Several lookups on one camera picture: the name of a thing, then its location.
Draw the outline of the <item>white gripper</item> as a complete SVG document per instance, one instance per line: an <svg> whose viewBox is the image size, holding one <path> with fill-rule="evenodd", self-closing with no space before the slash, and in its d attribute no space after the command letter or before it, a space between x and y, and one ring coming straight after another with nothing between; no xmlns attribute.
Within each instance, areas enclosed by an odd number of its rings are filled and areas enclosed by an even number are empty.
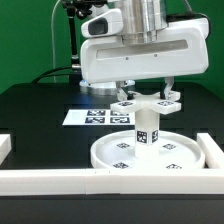
<svg viewBox="0 0 224 224"><path fill-rule="evenodd" d="M126 80L165 77L160 98L168 100L173 76L201 74L209 66L205 18L171 22L157 33L157 40L126 46L118 35L91 38L81 47L81 69L88 83L117 82L117 99L132 100Z"/></svg>

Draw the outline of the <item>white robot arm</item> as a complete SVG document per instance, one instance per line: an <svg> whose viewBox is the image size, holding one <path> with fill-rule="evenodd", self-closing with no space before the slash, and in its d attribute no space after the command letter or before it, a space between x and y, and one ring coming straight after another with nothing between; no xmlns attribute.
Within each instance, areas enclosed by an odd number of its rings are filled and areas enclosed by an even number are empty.
<svg viewBox="0 0 224 224"><path fill-rule="evenodd" d="M210 21L191 10L166 13L165 0L109 0L115 7L85 22L81 47L83 79L114 83L118 99L130 99L129 80L163 77L168 96L174 78L200 74L209 66Z"/></svg>

